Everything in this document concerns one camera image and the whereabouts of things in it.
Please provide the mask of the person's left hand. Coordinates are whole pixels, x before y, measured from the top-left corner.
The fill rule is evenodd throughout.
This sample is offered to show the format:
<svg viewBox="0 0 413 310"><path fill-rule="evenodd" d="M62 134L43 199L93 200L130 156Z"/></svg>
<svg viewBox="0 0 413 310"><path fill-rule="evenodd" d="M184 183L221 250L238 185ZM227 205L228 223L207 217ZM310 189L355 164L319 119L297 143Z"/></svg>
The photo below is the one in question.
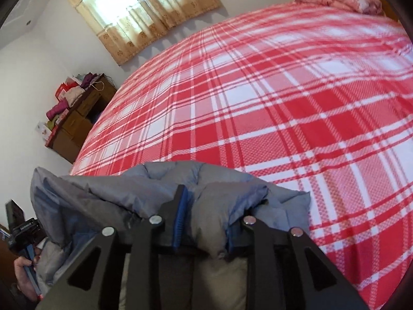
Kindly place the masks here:
<svg viewBox="0 0 413 310"><path fill-rule="evenodd" d="M18 288L30 301L37 301L38 296L25 271L26 267L32 267L32 265L33 262L28 260L24 256L19 256L14 260L14 270Z"/></svg>

